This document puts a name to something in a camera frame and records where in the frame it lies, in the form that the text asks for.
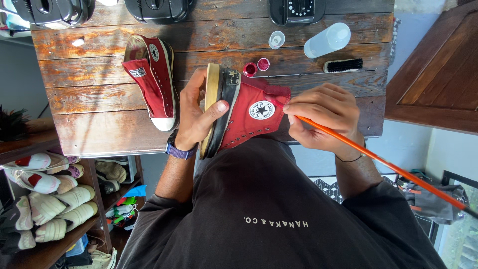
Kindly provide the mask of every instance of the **wooden door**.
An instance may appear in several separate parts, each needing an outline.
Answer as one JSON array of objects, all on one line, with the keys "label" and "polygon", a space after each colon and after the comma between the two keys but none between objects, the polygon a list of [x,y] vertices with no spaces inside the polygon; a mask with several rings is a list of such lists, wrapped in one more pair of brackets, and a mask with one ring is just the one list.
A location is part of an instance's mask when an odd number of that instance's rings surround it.
[{"label": "wooden door", "polygon": [[385,118],[478,133],[478,0],[430,28],[388,84]]}]

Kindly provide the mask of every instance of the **converse tongue label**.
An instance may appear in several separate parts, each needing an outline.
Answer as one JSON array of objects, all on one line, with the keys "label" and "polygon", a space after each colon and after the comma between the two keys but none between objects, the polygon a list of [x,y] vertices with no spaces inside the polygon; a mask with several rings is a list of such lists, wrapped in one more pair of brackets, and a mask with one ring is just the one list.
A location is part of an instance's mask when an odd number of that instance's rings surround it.
[{"label": "converse tongue label", "polygon": [[155,62],[157,62],[159,60],[158,48],[155,45],[150,44],[150,51],[151,51],[151,55],[152,55],[153,60]]},{"label": "converse tongue label", "polygon": [[226,84],[228,85],[238,85],[239,84],[239,73],[236,70],[227,71],[228,78],[226,79]]},{"label": "converse tongue label", "polygon": [[269,101],[255,102],[249,107],[249,115],[256,120],[265,120],[272,117],[275,112],[274,105]]},{"label": "converse tongue label", "polygon": [[142,76],[146,76],[146,71],[142,67],[140,67],[139,69],[136,69],[136,70],[128,70],[128,71],[135,78],[140,78]]}]

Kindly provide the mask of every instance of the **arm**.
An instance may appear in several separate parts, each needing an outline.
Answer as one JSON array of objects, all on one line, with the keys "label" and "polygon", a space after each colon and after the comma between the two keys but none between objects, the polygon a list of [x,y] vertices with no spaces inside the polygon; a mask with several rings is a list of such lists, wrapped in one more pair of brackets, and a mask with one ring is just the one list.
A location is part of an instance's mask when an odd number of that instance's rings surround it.
[{"label": "arm", "polygon": [[[229,109],[228,103],[222,100],[202,112],[199,102],[204,97],[204,92],[201,92],[200,88],[205,78],[206,69],[196,69],[181,91],[181,122],[174,142],[179,150],[188,151],[195,147],[207,136],[211,124]],[[193,193],[195,160],[195,156],[189,160],[169,156],[154,194],[162,198],[176,199],[180,203],[189,201]]]},{"label": "arm", "polygon": [[360,109],[352,94],[325,83],[292,98],[284,106],[284,113],[289,115],[289,135],[292,138],[304,147],[330,151],[336,155],[337,183],[344,199],[355,197],[382,182],[369,157],[360,157],[359,151],[316,128],[304,128],[302,122],[294,116],[307,117],[363,145],[364,137],[357,130]]}]

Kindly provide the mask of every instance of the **red paint jar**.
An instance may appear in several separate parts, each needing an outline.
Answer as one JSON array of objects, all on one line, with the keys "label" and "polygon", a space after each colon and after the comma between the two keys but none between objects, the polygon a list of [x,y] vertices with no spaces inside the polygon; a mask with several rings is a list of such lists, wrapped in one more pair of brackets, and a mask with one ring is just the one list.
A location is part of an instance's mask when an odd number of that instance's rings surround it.
[{"label": "red paint jar", "polygon": [[260,71],[266,71],[267,69],[269,69],[270,65],[271,63],[269,62],[267,58],[261,58],[257,62],[257,67],[259,68]]},{"label": "red paint jar", "polygon": [[257,74],[257,65],[252,62],[246,63],[243,73],[249,78],[255,76]]}]

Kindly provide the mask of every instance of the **black t-shirt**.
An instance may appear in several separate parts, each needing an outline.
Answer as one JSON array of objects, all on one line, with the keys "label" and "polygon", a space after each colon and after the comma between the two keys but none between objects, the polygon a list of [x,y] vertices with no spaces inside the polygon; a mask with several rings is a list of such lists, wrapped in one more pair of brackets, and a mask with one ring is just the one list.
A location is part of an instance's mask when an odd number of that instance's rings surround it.
[{"label": "black t-shirt", "polygon": [[446,268],[392,185],[339,204],[289,154],[251,139],[204,167],[192,202],[153,195],[117,268]]}]

